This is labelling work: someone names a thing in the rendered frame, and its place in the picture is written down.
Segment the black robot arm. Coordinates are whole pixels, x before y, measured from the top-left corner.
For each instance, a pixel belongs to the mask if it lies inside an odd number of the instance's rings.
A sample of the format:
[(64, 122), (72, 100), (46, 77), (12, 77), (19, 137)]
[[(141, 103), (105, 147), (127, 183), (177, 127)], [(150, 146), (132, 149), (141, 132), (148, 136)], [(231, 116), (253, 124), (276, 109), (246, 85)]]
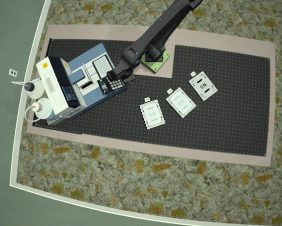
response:
[[(169, 8), (146, 30), (146, 32), (121, 55), (122, 60), (113, 70), (107, 71), (110, 82), (125, 80), (140, 64), (145, 53), (145, 62), (163, 62), (164, 45), (173, 31), (203, 0), (175, 0)], [(136, 55), (136, 53), (137, 55)]]

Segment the white plastic bottle with dark cap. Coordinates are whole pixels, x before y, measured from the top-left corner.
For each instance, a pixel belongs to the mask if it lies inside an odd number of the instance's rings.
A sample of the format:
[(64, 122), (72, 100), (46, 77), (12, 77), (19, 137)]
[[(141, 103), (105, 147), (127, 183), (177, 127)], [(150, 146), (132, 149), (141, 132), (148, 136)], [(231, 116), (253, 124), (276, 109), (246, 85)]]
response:
[(27, 82), (25, 85), (28, 85), (28, 87), (24, 86), (24, 88), (31, 99), (39, 100), (41, 98), (48, 98), (42, 80), (32, 83)]

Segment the blue and white plate washer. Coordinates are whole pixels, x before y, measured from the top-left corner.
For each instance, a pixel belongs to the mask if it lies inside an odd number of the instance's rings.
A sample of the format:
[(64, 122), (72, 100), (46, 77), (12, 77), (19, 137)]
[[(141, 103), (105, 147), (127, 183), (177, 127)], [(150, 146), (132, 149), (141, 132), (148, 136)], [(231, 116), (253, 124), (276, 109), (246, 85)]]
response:
[(121, 79), (101, 78), (94, 61), (103, 56), (114, 69), (102, 43), (68, 63), (48, 56), (36, 64), (55, 115), (75, 119), (127, 89)]

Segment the white microplate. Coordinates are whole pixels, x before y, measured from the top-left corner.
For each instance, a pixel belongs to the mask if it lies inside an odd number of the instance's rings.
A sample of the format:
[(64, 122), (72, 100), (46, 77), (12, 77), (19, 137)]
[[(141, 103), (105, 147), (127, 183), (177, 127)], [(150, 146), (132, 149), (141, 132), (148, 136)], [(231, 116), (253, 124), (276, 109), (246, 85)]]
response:
[[(161, 122), (156, 103), (143, 107), (149, 126)], [(149, 114), (148, 114), (149, 113)]]
[(187, 100), (187, 98), (178, 91), (171, 99), (170, 101), (178, 108), (178, 110), (184, 114), (191, 106), (192, 104)]
[(101, 78), (104, 78), (106, 75), (106, 72), (112, 70), (110, 64), (108, 63), (105, 56), (101, 57), (100, 59), (94, 61), (94, 64), (101, 76)]

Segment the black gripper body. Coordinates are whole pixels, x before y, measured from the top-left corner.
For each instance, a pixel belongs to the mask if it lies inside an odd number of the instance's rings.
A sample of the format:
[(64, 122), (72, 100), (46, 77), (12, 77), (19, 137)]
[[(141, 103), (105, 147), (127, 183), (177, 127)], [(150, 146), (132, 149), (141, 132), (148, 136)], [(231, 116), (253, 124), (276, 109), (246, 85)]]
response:
[(130, 75), (129, 75), (129, 78), (123, 80), (124, 83), (128, 83), (129, 81), (135, 80), (135, 76), (133, 75), (132, 71), (131, 72), (127, 72), (127, 73), (130, 73)]

